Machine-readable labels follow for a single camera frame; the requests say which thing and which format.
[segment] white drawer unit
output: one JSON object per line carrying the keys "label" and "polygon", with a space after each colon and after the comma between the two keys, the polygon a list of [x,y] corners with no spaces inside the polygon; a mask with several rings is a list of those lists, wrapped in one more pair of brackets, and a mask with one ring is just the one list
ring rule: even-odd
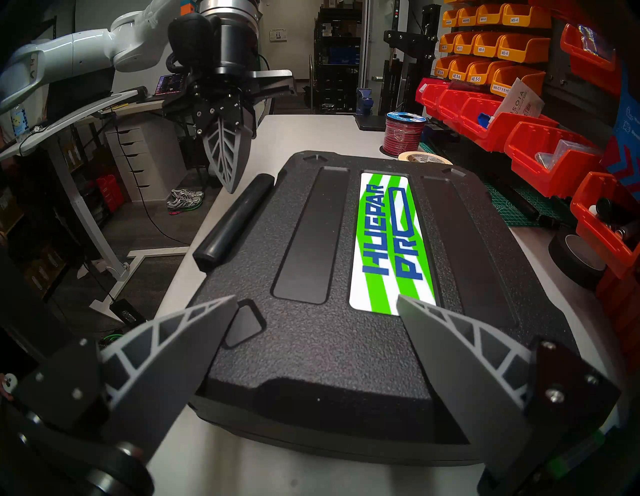
{"label": "white drawer unit", "polygon": [[140,113],[120,117],[118,132],[110,127],[106,134],[131,200],[166,200],[184,178],[187,171],[172,122]]}

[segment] screw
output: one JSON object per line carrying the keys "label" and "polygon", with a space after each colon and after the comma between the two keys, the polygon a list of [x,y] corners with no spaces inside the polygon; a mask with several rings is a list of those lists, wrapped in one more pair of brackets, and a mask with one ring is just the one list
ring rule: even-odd
{"label": "screw", "polygon": [[549,388],[545,391],[545,395],[551,403],[562,403],[564,401],[564,393],[559,389]]}

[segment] paper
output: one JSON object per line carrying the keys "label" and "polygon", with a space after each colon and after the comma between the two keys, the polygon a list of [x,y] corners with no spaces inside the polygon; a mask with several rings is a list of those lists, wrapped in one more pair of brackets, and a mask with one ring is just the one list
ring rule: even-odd
{"label": "paper", "polygon": [[519,78],[504,97],[504,100],[491,117],[489,123],[498,117],[502,112],[526,115],[528,117],[539,117],[545,103],[536,92],[524,84]]}

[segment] bin label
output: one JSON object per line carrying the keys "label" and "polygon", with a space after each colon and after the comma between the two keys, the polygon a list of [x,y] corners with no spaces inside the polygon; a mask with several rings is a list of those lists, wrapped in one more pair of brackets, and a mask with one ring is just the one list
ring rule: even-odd
{"label": "bin label", "polygon": [[509,90],[510,90],[511,88],[507,88],[506,86],[501,86],[501,85],[499,85],[499,84],[494,84],[494,85],[491,87],[491,89],[492,89],[492,90],[495,90],[495,91],[497,91],[497,92],[504,93],[505,95],[507,95],[507,94],[509,93]]}

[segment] green stripe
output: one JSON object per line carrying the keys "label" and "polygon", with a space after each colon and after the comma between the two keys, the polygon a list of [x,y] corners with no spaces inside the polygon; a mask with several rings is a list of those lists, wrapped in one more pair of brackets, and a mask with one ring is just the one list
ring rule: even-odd
{"label": "green stripe", "polygon": [[[401,176],[391,176],[391,179],[389,180],[389,186],[387,187],[387,191],[389,188],[397,188],[398,186],[400,186],[400,179]],[[385,195],[385,198],[389,201],[385,202],[386,203],[386,215],[387,215],[387,250],[389,251],[389,259],[392,261],[391,262],[391,267],[394,270],[394,275],[396,276],[396,282],[398,284],[398,290],[400,291],[400,294],[404,294],[405,296],[409,296],[411,298],[415,298],[416,300],[419,300],[420,298],[418,298],[418,290],[416,290],[415,288],[415,284],[413,282],[412,279],[407,279],[404,277],[397,277],[397,273],[396,273],[396,265],[393,263],[393,260],[396,259],[396,251],[394,250],[394,235],[393,235],[393,229],[391,227],[391,215],[395,215],[394,214],[394,204],[391,200],[395,200],[395,198],[389,198],[389,195]],[[402,222],[404,221],[404,207],[403,207],[403,218],[400,221],[400,224],[402,225]]]}
{"label": "green stripe", "polygon": [[[415,203],[413,202],[413,195],[411,192],[411,186],[406,188],[406,198],[409,203],[409,213],[411,215],[411,222],[415,218]],[[424,274],[427,283],[429,284],[429,289],[431,289],[431,295],[435,298],[435,293],[433,292],[433,282],[431,281],[431,270],[429,269],[429,261],[427,260],[426,248],[424,247],[424,241],[422,240],[422,236],[419,233],[419,226],[414,225],[415,228],[415,237],[418,240],[418,246],[416,249],[418,250],[418,263],[420,264],[420,268],[422,269],[422,273]]]}
{"label": "green stripe", "polygon": [[[382,181],[382,174],[374,174],[369,184],[378,186]],[[356,236],[358,239],[358,247],[360,248],[360,256],[364,263],[364,244],[371,243],[371,236],[364,235],[364,221],[365,221],[365,208],[366,208],[366,190],[360,198],[360,204],[358,205],[358,225],[356,228]],[[385,283],[382,280],[382,276],[379,274],[365,274],[367,280],[367,290],[369,292],[369,301],[371,302],[371,311],[378,312],[380,314],[391,314],[391,308],[389,306],[389,300],[387,298],[387,291],[385,290]]]}

